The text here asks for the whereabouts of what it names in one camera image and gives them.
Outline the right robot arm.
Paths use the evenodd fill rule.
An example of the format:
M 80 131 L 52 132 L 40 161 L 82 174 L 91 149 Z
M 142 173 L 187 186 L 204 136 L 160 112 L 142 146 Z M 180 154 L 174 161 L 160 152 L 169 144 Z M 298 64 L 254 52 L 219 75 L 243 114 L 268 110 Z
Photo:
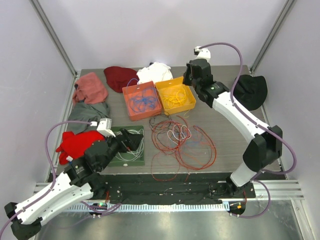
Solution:
M 248 143 L 242 155 L 243 162 L 227 178 L 225 186 L 226 193 L 236 198 L 259 171 L 281 157 L 283 144 L 279 138 L 283 131 L 277 125 L 270 127 L 262 122 L 233 99 L 230 90 L 222 82 L 213 79 L 211 66 L 206 59 L 198 58 L 186 64 L 183 84 L 192 86 L 198 98 L 222 114 Z

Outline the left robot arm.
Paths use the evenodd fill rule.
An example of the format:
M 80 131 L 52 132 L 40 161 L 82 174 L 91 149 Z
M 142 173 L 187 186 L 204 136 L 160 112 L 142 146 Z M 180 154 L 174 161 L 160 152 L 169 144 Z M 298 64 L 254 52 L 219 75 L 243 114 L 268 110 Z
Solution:
M 63 210 L 84 200 L 102 199 L 107 192 L 102 172 L 118 153 L 136 151 L 143 142 L 142 133 L 125 128 L 107 140 L 95 141 L 84 155 L 72 160 L 51 184 L 29 199 L 10 202 L 5 207 L 13 235 L 18 240 L 35 236 L 47 222 Z

